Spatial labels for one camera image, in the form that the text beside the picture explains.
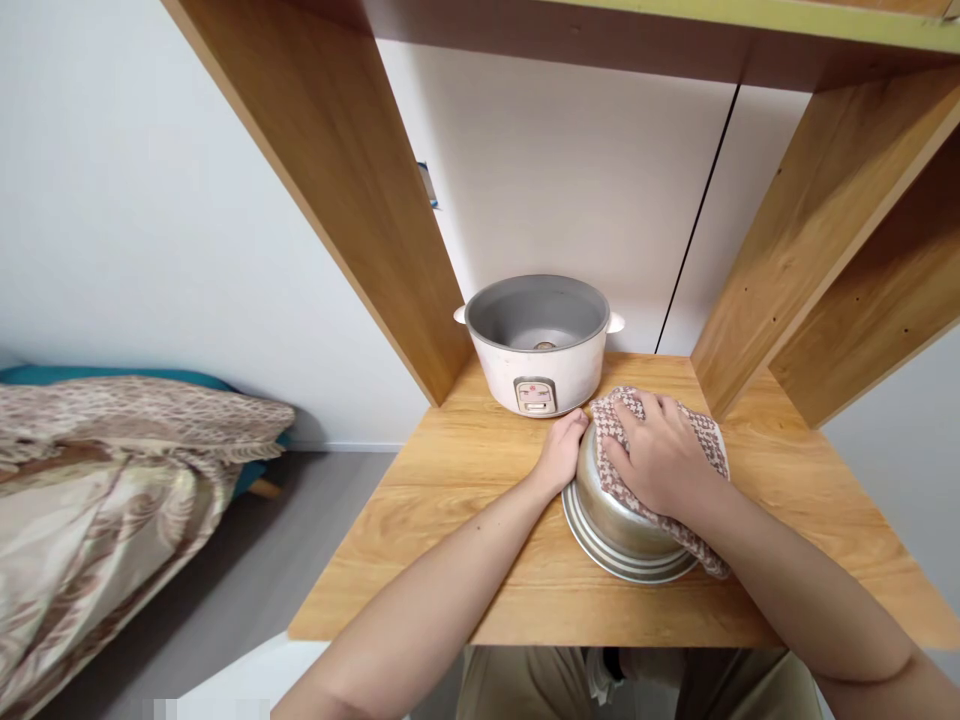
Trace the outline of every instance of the wooden shelf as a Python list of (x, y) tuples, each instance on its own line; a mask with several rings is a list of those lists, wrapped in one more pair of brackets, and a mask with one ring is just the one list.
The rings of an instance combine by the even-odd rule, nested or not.
[(378, 38), (787, 90), (960, 61), (960, 26), (910, 14), (934, 14), (932, 0), (882, 9), (791, 0), (289, 1)]
[[(599, 393), (635, 385), (707, 406), (689, 358), (610, 353)], [(424, 551), (523, 477), (549, 422), (514, 415), (472, 358), (427, 411), (289, 628), (330, 640)], [(856, 577), (919, 644), (960, 647), (960, 621), (824, 436), (764, 370), (721, 425), (732, 481)], [(735, 646), (779, 639), (735, 579), (697, 568), (661, 586), (594, 565), (546, 510), (472, 639), (482, 644)]]

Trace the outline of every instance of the rice cooker control panel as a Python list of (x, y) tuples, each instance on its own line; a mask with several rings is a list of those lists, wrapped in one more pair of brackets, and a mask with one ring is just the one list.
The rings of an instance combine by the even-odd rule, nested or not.
[(513, 381), (517, 407), (524, 415), (555, 415), (557, 390), (553, 380), (541, 377), (517, 378)]

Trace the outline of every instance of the checkered towel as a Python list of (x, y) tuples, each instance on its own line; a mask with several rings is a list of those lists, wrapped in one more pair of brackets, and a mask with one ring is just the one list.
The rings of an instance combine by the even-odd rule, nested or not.
[[(597, 469), (600, 472), (600, 487), (623, 505), (628, 510), (642, 515), (652, 522), (667, 535), (676, 540), (682, 547), (686, 548), (700, 563), (710, 575), (718, 578), (725, 578), (730, 574), (730, 566), (727, 565), (713, 549), (707, 545), (704, 540), (693, 530), (683, 523), (674, 520), (665, 515), (658, 515), (646, 505), (641, 503), (623, 480), (620, 473), (613, 467), (613, 463), (607, 457), (603, 449), (602, 439), (610, 436), (618, 443), (623, 445), (628, 451), (630, 444), (623, 432), (623, 426), (613, 408), (614, 400), (620, 398), (630, 412), (641, 420), (644, 417), (643, 404), (634, 396), (632, 387), (616, 387), (609, 395), (599, 397), (590, 403), (590, 410), (593, 412), (593, 421), (597, 426)], [(693, 431), (696, 433), (697, 440), (707, 456), (707, 460), (714, 469), (727, 480), (730, 479), (730, 469), (727, 465), (727, 459), (724, 457), (720, 446), (720, 428), (712, 418), (700, 413), (693, 412), (680, 405), (683, 414), (690, 420)]]

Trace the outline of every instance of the metal pot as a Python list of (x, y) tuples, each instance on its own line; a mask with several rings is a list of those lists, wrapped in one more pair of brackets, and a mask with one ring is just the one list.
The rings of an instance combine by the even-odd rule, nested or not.
[(501, 280), (453, 317), (470, 330), (493, 397), (527, 417), (586, 402), (600, 384), (606, 336), (625, 324), (598, 290), (560, 275)]
[(563, 511), (580, 547), (604, 570), (636, 583), (659, 584), (689, 572), (697, 560), (642, 515), (600, 487), (597, 429), (580, 444), (577, 477), (563, 490)]

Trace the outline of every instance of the stainless steel pot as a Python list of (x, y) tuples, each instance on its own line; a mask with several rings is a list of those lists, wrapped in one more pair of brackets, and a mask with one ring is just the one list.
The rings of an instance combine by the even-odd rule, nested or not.
[(596, 442), (596, 426), (591, 423), (580, 444), (577, 477), (562, 494), (577, 542), (604, 570), (631, 582), (659, 584), (689, 572), (696, 558), (600, 487)]

